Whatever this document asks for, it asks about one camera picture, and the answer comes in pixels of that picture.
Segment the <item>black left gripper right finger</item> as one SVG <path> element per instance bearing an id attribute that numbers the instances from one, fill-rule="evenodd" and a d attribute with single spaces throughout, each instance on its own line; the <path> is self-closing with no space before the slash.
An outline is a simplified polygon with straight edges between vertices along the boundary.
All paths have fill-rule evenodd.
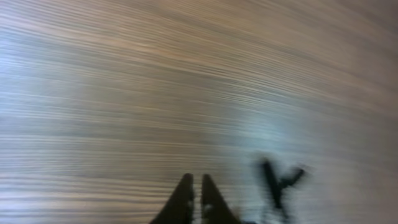
<path id="1" fill-rule="evenodd" d="M 204 174 L 201 183 L 202 224 L 241 224 L 233 215 L 211 175 Z"/>

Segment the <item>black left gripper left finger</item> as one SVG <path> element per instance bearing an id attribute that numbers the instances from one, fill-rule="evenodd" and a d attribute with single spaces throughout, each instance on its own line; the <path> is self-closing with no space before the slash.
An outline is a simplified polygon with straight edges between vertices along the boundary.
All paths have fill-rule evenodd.
<path id="1" fill-rule="evenodd" d="M 194 199 L 193 175 L 186 173 L 150 224 L 191 224 Z"/>

